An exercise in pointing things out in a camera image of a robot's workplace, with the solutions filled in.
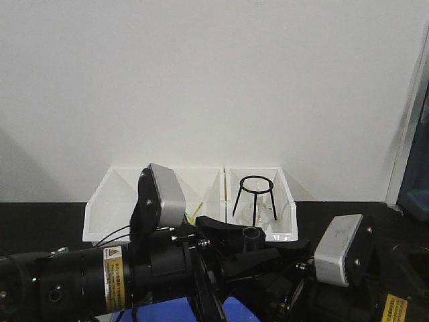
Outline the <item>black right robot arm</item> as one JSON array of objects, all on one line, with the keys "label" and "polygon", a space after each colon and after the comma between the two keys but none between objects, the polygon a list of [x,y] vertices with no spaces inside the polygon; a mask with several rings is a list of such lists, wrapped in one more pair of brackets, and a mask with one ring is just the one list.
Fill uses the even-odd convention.
[{"label": "black right robot arm", "polygon": [[336,216],[309,258],[265,281],[262,321],[427,321],[428,246],[387,245],[371,218]]}]

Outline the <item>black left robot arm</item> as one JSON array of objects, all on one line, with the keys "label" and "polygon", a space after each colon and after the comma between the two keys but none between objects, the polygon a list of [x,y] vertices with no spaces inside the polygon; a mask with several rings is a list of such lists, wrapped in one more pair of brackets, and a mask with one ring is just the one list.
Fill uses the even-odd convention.
[{"label": "black left robot arm", "polygon": [[127,243],[1,256],[2,321],[95,321],[187,298],[198,321],[225,321],[241,282],[280,262],[258,227],[199,217],[195,225],[134,228]]}]

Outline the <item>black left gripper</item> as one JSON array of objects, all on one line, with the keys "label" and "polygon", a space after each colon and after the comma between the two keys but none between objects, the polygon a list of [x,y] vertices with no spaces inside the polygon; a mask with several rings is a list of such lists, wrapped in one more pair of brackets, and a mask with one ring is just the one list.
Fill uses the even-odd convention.
[{"label": "black left gripper", "polygon": [[201,216],[195,225],[182,224],[174,230],[174,243],[182,247],[186,264],[174,285],[174,297],[187,299],[197,321],[226,321],[225,283],[261,275],[282,261],[276,248],[264,249],[260,227],[256,227],[261,230],[258,249],[243,252],[245,227]]}]

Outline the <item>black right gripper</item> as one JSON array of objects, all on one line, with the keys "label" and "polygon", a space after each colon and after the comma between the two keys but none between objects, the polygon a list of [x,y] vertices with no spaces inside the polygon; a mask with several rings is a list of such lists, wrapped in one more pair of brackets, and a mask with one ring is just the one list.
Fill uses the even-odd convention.
[{"label": "black right gripper", "polygon": [[[310,241],[266,241],[284,258],[304,259],[310,253]],[[304,321],[306,302],[314,278],[313,264],[291,264],[281,272],[264,274],[255,279],[254,314],[260,321]]]}]

